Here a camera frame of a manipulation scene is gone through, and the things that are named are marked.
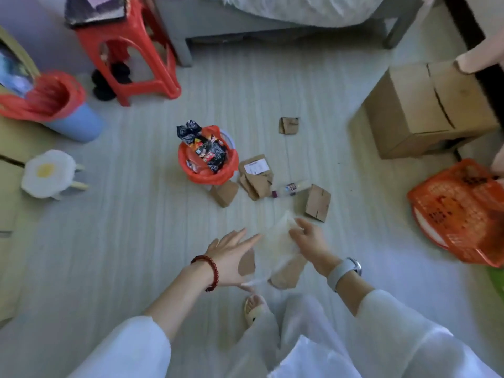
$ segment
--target white label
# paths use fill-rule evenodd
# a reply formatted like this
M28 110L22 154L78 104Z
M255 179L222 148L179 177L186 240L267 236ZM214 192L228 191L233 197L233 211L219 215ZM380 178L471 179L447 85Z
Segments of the white label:
M245 171L252 175L259 175L264 171L268 171L270 168L268 167L268 162L266 159L262 158L256 160L255 162L245 164Z

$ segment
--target blue trash can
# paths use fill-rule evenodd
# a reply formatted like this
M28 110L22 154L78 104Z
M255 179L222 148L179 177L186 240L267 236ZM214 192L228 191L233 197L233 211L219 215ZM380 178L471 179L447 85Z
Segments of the blue trash can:
M67 138L83 143L98 138L104 126L103 120L86 102L68 117L42 124Z

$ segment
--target bottle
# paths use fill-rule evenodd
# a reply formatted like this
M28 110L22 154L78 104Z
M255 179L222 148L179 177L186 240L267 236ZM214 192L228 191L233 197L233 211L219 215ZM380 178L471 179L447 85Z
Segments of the bottle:
M271 192L271 197L284 197L284 196L294 196L299 191L307 190L312 186L307 180L302 180L297 183L290 183L279 190L274 190Z

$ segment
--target watch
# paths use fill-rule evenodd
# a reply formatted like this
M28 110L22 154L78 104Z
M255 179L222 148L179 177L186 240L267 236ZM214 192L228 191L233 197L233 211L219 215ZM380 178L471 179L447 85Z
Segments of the watch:
M338 281L350 271L356 271L359 276L362 275L362 267L359 262L356 259L348 257L329 273L327 276L327 285L329 285L333 291L336 291L336 284Z

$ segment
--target person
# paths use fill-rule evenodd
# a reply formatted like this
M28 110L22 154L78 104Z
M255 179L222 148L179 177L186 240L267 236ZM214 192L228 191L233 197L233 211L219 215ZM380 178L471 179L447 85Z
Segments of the person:
M345 261L331 253L321 228L301 218L296 222L300 229L291 229L291 238L317 272L331 281ZM243 241L245 234L242 229L212 241L205 255L185 267L142 316L117 326L70 377L165 377L170 344L201 293L213 289L216 280L219 286L243 284L238 264L261 238L258 234ZM266 301L253 294L244 305L249 328L230 351L233 365L226 376L498 377L446 328L375 289L353 270L344 272L331 288L355 316L363 350L354 358L362 358L365 368L354 367L313 297L288 299L280 332Z

